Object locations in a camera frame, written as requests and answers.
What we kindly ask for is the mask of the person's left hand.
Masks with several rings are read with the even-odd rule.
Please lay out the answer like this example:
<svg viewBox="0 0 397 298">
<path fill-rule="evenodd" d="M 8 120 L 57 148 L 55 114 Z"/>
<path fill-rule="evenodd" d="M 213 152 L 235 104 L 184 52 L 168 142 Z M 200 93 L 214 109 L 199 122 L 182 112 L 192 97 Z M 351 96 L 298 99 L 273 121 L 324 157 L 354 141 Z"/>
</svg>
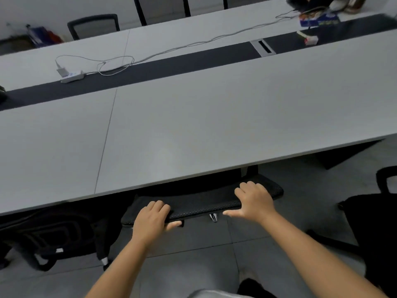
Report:
<svg viewBox="0 0 397 298">
<path fill-rule="evenodd" d="M 148 249 L 165 232 L 171 208 L 163 201 L 151 201 L 138 213 L 133 225 L 132 242 Z"/>
</svg>

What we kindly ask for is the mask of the person's right hand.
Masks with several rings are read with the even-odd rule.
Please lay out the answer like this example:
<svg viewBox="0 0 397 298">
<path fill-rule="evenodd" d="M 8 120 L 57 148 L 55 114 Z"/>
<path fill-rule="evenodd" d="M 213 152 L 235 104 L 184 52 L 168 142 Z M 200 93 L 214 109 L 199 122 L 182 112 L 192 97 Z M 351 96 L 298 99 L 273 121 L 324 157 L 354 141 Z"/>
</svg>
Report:
<svg viewBox="0 0 397 298">
<path fill-rule="evenodd" d="M 241 183 L 234 190 L 241 203 L 246 220 L 264 225 L 266 218 L 275 213 L 274 201 L 265 187 L 252 181 Z"/>
</svg>

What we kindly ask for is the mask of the black mesh office chair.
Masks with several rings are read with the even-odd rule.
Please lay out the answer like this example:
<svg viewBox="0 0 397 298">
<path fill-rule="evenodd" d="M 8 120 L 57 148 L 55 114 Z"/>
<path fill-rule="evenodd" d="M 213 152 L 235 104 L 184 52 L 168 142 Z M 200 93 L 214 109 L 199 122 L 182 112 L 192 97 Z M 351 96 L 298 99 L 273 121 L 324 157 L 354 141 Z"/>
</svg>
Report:
<svg viewBox="0 0 397 298">
<path fill-rule="evenodd" d="M 284 194 L 280 185 L 259 174 L 258 166 L 252 165 L 247 167 L 245 175 L 237 168 L 139 189 L 122 216 L 121 224 L 133 227 L 140 210 L 149 202 L 158 200 L 170 206 L 166 223 L 184 222 L 205 215 L 210 215 L 212 221 L 217 222 L 218 213 L 241 207 L 234 191 L 242 182 L 249 181 L 263 185 L 274 200 Z"/>
</svg>

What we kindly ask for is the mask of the person's right forearm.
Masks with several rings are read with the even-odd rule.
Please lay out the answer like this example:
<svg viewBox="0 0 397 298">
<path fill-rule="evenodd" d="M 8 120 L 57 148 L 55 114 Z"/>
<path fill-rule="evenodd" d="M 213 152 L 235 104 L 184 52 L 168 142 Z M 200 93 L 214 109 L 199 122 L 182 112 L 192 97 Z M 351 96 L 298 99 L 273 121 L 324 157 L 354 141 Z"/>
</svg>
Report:
<svg viewBox="0 0 397 298">
<path fill-rule="evenodd" d="M 387 298 L 372 283 L 277 212 L 261 213 L 256 220 L 287 254 L 317 298 Z"/>
</svg>

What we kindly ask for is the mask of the person's left forearm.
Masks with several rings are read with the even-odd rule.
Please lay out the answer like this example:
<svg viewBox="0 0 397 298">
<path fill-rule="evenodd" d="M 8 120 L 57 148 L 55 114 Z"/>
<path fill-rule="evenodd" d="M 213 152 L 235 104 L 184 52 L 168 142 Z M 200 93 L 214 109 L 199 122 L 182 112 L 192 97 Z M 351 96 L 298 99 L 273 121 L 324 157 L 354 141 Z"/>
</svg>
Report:
<svg viewBox="0 0 397 298">
<path fill-rule="evenodd" d="M 130 298 L 153 241 L 132 237 L 84 298 Z"/>
</svg>

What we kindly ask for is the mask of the person's black shoe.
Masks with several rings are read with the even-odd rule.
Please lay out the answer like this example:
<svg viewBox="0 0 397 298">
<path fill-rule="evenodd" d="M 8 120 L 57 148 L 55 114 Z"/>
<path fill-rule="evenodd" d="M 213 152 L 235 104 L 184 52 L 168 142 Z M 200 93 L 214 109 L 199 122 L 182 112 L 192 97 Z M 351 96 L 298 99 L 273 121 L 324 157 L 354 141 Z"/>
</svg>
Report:
<svg viewBox="0 0 397 298">
<path fill-rule="evenodd" d="M 237 294 L 252 298 L 277 298 L 275 295 L 265 290 L 259 282 L 252 278 L 246 278 L 240 282 Z"/>
</svg>

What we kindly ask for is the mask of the person's grey shorts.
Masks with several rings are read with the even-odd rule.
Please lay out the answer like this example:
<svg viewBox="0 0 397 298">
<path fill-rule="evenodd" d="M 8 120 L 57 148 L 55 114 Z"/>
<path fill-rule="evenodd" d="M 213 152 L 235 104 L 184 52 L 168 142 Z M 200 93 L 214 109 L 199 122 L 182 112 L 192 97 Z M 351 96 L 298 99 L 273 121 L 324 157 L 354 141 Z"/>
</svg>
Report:
<svg viewBox="0 0 397 298">
<path fill-rule="evenodd" d="M 253 298 L 251 296 L 230 293 L 221 290 L 200 289 L 192 292 L 187 298 Z"/>
</svg>

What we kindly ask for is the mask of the white power strip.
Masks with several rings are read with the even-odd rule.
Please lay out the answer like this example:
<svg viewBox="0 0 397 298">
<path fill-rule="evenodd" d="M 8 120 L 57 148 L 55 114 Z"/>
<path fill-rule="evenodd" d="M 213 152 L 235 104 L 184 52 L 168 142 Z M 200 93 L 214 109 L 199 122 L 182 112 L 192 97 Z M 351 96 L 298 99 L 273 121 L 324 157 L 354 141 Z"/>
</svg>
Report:
<svg viewBox="0 0 397 298">
<path fill-rule="evenodd" d="M 67 84 L 67 83 L 71 83 L 73 81 L 82 80 L 82 79 L 84 79 L 85 76 L 86 76 L 86 74 L 82 70 L 77 71 L 77 72 L 71 72 L 68 75 L 62 77 L 60 82 L 62 84 Z"/>
</svg>

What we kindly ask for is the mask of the small white red box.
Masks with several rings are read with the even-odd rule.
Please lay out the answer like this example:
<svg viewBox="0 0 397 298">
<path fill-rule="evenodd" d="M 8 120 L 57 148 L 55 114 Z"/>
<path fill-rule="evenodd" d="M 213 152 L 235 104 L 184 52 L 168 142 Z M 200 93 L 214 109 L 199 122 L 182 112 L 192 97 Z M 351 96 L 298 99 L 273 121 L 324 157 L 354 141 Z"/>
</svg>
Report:
<svg viewBox="0 0 397 298">
<path fill-rule="evenodd" d="M 296 31 L 296 34 L 303 37 L 306 46 L 315 46 L 318 44 L 319 38 L 303 33 L 302 31 Z"/>
</svg>

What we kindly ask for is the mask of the blue tissue box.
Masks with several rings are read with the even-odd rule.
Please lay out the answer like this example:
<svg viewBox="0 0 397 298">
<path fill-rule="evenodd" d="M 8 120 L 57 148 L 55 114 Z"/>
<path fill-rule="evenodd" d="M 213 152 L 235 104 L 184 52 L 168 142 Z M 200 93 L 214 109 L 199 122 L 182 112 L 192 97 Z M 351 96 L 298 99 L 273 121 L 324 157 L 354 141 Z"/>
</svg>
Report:
<svg viewBox="0 0 397 298">
<path fill-rule="evenodd" d="M 318 26 L 334 25 L 340 23 L 337 14 L 332 12 L 314 12 L 299 15 L 301 27 L 312 28 Z"/>
</svg>

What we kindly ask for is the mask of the black mesh-back office chair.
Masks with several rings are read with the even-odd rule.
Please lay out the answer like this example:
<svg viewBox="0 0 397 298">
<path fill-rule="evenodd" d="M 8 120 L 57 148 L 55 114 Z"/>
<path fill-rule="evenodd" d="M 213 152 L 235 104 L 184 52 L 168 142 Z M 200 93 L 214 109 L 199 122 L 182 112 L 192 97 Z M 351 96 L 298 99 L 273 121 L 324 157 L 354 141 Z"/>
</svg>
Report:
<svg viewBox="0 0 397 298">
<path fill-rule="evenodd" d="M 73 40 L 82 40 L 120 31 L 116 14 L 98 14 L 67 23 Z"/>
</svg>

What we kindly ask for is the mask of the black bag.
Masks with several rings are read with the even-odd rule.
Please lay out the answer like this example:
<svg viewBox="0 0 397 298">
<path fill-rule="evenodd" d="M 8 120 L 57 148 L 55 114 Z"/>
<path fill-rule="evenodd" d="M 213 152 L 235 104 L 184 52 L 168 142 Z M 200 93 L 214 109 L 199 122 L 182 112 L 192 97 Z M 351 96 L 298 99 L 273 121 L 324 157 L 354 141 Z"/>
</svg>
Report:
<svg viewBox="0 0 397 298">
<path fill-rule="evenodd" d="M 286 0 L 293 10 L 303 13 L 313 9 L 325 9 L 335 0 Z"/>
</svg>

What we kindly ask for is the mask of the blue and red bags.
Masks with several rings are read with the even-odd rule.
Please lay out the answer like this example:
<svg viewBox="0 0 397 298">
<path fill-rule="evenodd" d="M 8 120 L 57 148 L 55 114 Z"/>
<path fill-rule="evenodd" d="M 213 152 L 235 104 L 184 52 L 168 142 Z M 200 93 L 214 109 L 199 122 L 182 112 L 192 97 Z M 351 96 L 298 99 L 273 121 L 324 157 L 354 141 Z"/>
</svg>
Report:
<svg viewBox="0 0 397 298">
<path fill-rule="evenodd" d="M 58 35 L 47 30 L 43 26 L 32 27 L 30 24 L 26 24 L 25 27 L 28 37 L 36 48 L 64 43 L 64 41 Z"/>
</svg>

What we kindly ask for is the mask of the black frame chair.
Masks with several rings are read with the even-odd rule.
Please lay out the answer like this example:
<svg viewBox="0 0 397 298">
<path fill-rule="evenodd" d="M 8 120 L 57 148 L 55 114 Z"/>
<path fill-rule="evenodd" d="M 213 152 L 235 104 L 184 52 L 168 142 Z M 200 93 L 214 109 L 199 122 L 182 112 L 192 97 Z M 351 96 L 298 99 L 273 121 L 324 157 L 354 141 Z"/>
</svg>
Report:
<svg viewBox="0 0 397 298">
<path fill-rule="evenodd" d="M 188 0 L 134 0 L 142 26 L 191 17 Z"/>
</svg>

